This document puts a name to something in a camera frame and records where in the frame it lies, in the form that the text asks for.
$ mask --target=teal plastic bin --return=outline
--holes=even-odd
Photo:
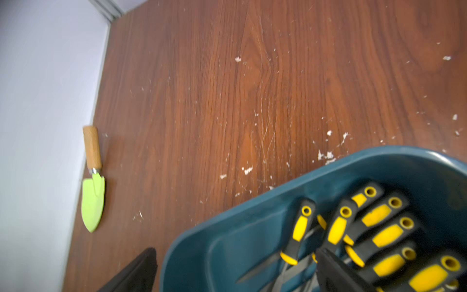
[[[300,198],[314,200],[325,214],[367,180],[406,192],[411,211],[425,226],[425,250],[445,246],[467,254],[467,165],[431,150],[386,146],[321,167],[184,232],[164,259],[160,292],[259,291],[278,275],[279,262],[240,285],[235,281],[286,243]],[[301,254],[318,246],[317,235]],[[312,272],[304,271],[282,291]]]

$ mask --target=tool handle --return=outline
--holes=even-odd
[[[350,199],[342,199],[326,229],[322,249],[335,253],[342,243],[346,229],[354,221],[358,212],[357,204]]]
[[[443,291],[446,284],[455,285],[455,279],[466,272],[467,261],[458,252],[445,249],[427,261],[407,271],[404,278],[380,292]]]
[[[421,228],[420,221],[411,213],[404,212],[381,227],[374,236],[356,244],[346,246],[349,257],[360,267],[375,254],[393,246]]]
[[[358,210],[363,210],[384,195],[384,188],[375,181],[364,184],[350,198],[357,204]]]
[[[94,126],[84,126],[83,135],[85,138],[86,163],[88,169],[90,171],[93,168],[97,170],[102,169],[97,128]]]
[[[344,242],[353,246],[359,237],[372,228],[380,226],[410,205],[409,200],[399,191],[384,196],[375,206],[355,220],[344,236]]]
[[[286,263],[290,265],[296,265],[298,263],[298,251],[300,250],[300,245],[305,238],[306,233],[310,230],[315,217],[315,202],[310,199],[303,199],[300,203],[297,215],[295,216],[289,242],[281,251],[281,258]]]
[[[407,263],[415,260],[417,258],[416,250],[417,244],[413,240],[404,241],[365,265],[364,268],[357,271],[357,274],[368,283],[374,284],[378,280],[394,275]]]

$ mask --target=wooden floor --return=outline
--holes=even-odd
[[[123,16],[94,118],[106,204],[93,234],[78,206],[64,291],[149,246],[161,267],[182,232],[332,161],[319,153],[467,161],[466,42],[461,0],[150,0]]]

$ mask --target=white debris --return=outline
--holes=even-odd
[[[336,161],[335,158],[333,158],[333,159],[331,159],[331,160],[328,160],[328,161],[326,161],[326,164],[325,164],[325,165],[328,165],[329,163],[333,163],[334,161]]]
[[[332,152],[329,152],[326,154],[326,156],[324,156],[324,158],[326,159],[333,159],[334,158],[334,154]]]
[[[245,169],[245,175],[248,175],[253,170],[253,166]]]
[[[347,132],[345,132],[344,135],[342,135],[343,139],[342,139],[341,145],[344,144],[344,142],[346,141],[347,136],[349,136],[349,133],[347,133]]]
[[[323,157],[325,157],[325,155],[318,149],[318,160],[321,160]]]

